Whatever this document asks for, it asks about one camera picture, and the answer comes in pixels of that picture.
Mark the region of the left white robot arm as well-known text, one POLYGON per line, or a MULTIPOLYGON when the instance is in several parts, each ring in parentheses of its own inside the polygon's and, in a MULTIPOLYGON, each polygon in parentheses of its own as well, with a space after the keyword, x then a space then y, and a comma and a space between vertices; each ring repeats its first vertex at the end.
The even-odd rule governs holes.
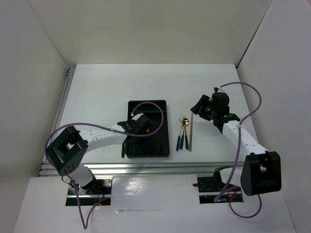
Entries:
POLYGON ((138 120, 121 121, 111 127, 70 123, 53 132, 63 130, 51 143, 46 143, 44 153, 60 176, 70 177, 84 193, 90 194, 96 189, 96 178, 82 163, 84 155, 95 149, 150 137, 160 129, 148 133, 151 125, 138 120))

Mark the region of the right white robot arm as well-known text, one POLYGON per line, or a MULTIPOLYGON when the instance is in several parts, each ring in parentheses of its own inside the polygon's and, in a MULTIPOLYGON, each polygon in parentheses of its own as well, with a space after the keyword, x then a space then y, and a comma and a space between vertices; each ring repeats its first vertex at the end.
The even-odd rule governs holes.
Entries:
POLYGON ((240 118, 230 112, 229 96, 224 92, 203 95, 191 108, 200 118, 212 121, 239 151, 244 160, 243 167, 236 169, 229 186, 238 186, 248 196, 277 192, 281 190, 280 155, 260 145, 240 125, 240 118))

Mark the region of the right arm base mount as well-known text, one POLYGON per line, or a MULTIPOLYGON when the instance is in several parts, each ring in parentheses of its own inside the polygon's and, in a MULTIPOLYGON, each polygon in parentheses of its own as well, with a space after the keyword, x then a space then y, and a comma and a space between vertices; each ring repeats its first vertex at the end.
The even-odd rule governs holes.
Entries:
POLYGON ((198 189, 200 204, 229 203, 232 197, 235 197, 232 202, 243 202, 240 188, 225 192, 217 202, 214 202, 214 198, 221 192, 224 185, 224 183, 217 184, 213 177, 198 177, 197 182, 192 184, 198 189))

